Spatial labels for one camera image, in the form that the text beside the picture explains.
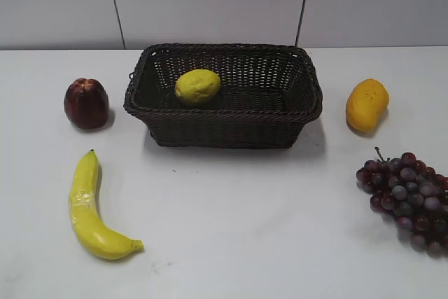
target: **white wall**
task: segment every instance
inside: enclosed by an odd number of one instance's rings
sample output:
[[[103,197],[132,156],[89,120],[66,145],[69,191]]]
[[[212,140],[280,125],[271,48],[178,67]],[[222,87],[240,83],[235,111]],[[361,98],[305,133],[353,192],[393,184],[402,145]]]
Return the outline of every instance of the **white wall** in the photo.
[[[0,49],[122,47],[113,0],[0,0]]]
[[[307,0],[300,46],[448,45],[448,0]]]
[[[302,0],[116,0],[128,48],[293,44]],[[307,0],[302,47],[448,45],[448,0]],[[113,0],[0,0],[0,49],[123,48]]]

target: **basket rim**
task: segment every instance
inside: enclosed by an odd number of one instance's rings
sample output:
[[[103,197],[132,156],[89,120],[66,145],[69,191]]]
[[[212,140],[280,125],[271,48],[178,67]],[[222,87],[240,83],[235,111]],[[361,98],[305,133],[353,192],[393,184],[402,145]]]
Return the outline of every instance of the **basket rim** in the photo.
[[[313,90],[314,102],[310,110],[308,111],[273,111],[273,110],[230,110],[230,109],[155,109],[145,106],[139,106],[135,102],[135,91],[137,90],[141,75],[143,74],[143,68],[148,58],[155,56],[154,53],[157,51],[166,49],[177,49],[177,50],[196,50],[196,51],[253,51],[253,52],[277,52],[277,53],[288,53],[295,55],[296,57],[301,57],[304,59],[307,65],[308,77],[311,80],[311,88]],[[149,113],[149,114],[166,114],[166,115],[179,115],[179,114],[195,114],[197,116],[209,116],[209,115],[233,115],[233,116],[282,116],[297,119],[302,117],[300,120],[303,122],[309,122],[316,120],[322,112],[322,92],[319,86],[319,82],[316,77],[316,70],[308,56],[307,52],[296,46],[287,45],[272,45],[272,44],[261,44],[261,43],[160,43],[151,45],[141,53],[139,61],[135,66],[134,71],[129,75],[130,82],[126,90],[125,97],[125,110],[128,113],[134,115],[135,113]]]

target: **grape stem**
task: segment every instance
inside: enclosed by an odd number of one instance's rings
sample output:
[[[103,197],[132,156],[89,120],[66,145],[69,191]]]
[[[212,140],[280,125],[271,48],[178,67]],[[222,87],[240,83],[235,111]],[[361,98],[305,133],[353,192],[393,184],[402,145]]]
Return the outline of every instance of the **grape stem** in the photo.
[[[376,150],[376,152],[378,153],[379,158],[380,158],[382,161],[385,161],[385,159],[383,158],[383,156],[382,156],[381,153],[379,152],[379,147],[378,147],[378,146],[375,146],[375,150]]]

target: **grape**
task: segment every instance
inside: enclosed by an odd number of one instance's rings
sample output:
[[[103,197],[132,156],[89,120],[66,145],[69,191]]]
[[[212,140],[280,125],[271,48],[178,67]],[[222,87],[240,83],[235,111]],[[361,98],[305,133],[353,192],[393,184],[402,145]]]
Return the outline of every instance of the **grape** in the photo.
[[[389,171],[389,163],[387,161],[378,162],[378,170],[380,172],[387,172],[387,171]]]
[[[443,183],[445,182],[445,177],[441,174],[436,174],[434,176],[434,180],[437,185],[443,185]]]
[[[412,166],[416,162],[415,155],[410,152],[403,153],[401,155],[401,162],[404,164],[404,166]]]
[[[389,161],[389,169],[392,173],[398,173],[401,169],[401,159],[394,158],[391,161]]]
[[[411,216],[414,210],[407,202],[400,202],[398,206],[393,210],[393,213],[397,216]]]
[[[414,222],[415,228],[419,231],[426,231],[430,227],[429,220],[425,216],[419,216]]]
[[[404,181],[414,181],[417,174],[412,168],[405,167],[400,171],[400,176]]]
[[[425,201],[425,198],[422,194],[416,193],[416,194],[409,194],[407,196],[407,201],[411,206],[414,208],[419,208],[422,206],[423,202]]]
[[[428,253],[429,253],[430,255],[438,256],[438,255],[440,255],[442,252],[443,252],[443,248],[442,248],[442,245],[441,245],[439,242],[434,241],[434,242],[431,242],[431,243],[428,245]]]
[[[384,175],[382,173],[374,173],[374,174],[372,174],[371,180],[372,180],[372,183],[375,186],[381,185],[381,183],[383,182],[383,179],[384,179]]]
[[[419,192],[423,196],[431,196],[434,193],[434,186],[431,182],[422,182],[420,183]]]
[[[368,172],[366,169],[361,168],[356,172],[356,178],[360,182],[368,182],[370,180],[370,177],[372,176],[372,173]]]
[[[407,190],[403,186],[397,185],[392,188],[392,196],[398,201],[406,200]]]
[[[373,186],[373,184],[371,182],[364,182],[363,183],[363,190],[367,194],[372,194],[374,189],[375,189],[375,187]]]
[[[412,235],[411,246],[414,250],[423,251],[426,248],[426,240],[422,235]]]
[[[425,203],[423,204],[426,210],[434,211],[439,209],[440,201],[436,197],[428,197],[425,199]]]
[[[392,195],[385,194],[381,199],[381,206],[385,208],[385,210],[393,210],[395,208],[396,202]]]
[[[416,178],[415,178],[415,182],[417,182],[417,183],[422,183],[422,182],[425,182],[425,181],[426,181],[425,177],[423,175],[421,175],[421,174],[417,175]]]
[[[443,205],[440,207],[440,213],[442,214],[443,218],[448,220],[448,206],[447,205]]]
[[[443,218],[437,218],[433,222],[433,230],[437,234],[442,234],[447,231],[447,222]]]
[[[370,208],[372,208],[373,211],[383,211],[380,196],[374,195],[370,198]]]
[[[423,174],[424,172],[426,172],[426,165],[423,161],[417,160],[414,166],[415,172],[417,172],[417,174]]]
[[[412,224],[412,221],[408,217],[400,217],[397,220],[398,225],[400,228],[406,229],[406,230],[412,230],[414,229],[414,224]]]
[[[378,163],[374,160],[368,160],[365,162],[364,168],[369,172],[376,172],[378,170]]]
[[[407,182],[406,189],[409,193],[414,193],[418,191],[419,185],[417,185],[415,182]]]
[[[401,179],[399,176],[396,176],[396,175],[391,176],[388,180],[389,187],[391,187],[391,188],[399,185],[400,183],[401,183]]]
[[[432,176],[434,174],[435,174],[435,170],[432,167],[427,167],[426,168],[426,175]]]

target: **banana tip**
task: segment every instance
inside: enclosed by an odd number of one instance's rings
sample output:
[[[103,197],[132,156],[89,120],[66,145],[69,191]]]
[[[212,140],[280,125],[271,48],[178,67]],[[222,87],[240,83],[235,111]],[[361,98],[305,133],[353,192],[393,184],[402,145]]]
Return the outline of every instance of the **banana tip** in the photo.
[[[135,251],[143,251],[145,249],[143,242],[139,239],[132,242],[132,247]]]

